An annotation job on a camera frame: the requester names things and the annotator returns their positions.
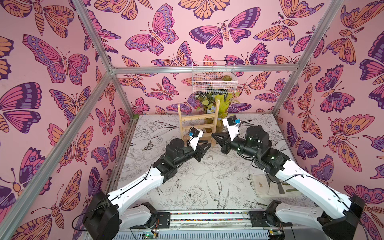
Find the wooden jewelry display stand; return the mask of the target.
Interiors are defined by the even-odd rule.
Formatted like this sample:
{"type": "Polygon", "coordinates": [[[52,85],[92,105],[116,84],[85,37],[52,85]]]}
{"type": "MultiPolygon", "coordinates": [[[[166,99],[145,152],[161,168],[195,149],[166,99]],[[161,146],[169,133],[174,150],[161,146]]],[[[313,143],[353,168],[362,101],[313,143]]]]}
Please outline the wooden jewelry display stand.
{"type": "Polygon", "coordinates": [[[219,105],[220,100],[217,100],[216,109],[214,110],[214,113],[211,114],[183,116],[181,111],[181,104],[178,104],[180,133],[182,140],[185,142],[185,145],[190,139],[188,136],[188,131],[192,127],[203,131],[203,136],[200,138],[200,140],[208,141],[208,143],[211,143],[213,147],[216,145],[216,141],[212,138],[212,134],[216,133],[217,131],[219,105]]]}

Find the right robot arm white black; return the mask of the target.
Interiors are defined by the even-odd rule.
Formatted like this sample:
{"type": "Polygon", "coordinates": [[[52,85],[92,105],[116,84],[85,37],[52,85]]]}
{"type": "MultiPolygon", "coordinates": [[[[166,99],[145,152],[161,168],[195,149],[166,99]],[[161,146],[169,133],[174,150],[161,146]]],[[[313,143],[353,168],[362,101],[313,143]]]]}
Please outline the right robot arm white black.
{"type": "Polygon", "coordinates": [[[268,177],[276,177],[277,184],[289,184],[317,205],[307,208],[272,201],[265,210],[269,225],[277,222],[299,224],[320,230],[331,240],[354,239],[363,216],[365,202],[362,198],[339,193],[307,173],[287,155],[272,147],[269,134],[261,126],[247,128],[244,138],[238,134],[239,127],[235,125],[229,126],[227,132],[213,134],[212,137],[221,146],[222,153],[235,151],[268,177]]]}

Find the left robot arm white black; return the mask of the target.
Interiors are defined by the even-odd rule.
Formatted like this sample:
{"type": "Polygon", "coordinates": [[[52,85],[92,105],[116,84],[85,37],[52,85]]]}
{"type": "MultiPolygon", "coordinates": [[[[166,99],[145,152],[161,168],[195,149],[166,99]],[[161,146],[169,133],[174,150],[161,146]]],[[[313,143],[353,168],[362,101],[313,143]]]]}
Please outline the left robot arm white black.
{"type": "Polygon", "coordinates": [[[154,227],[158,211],[149,203],[138,207],[132,205],[171,179],[185,162],[191,159],[200,162],[210,147],[208,141],[197,141],[195,145],[186,147],[182,139],[173,139],[166,146],[165,153],[142,176],[107,194],[96,193],[83,218],[83,225],[91,238],[111,240],[120,230],[136,226],[154,227]]]}

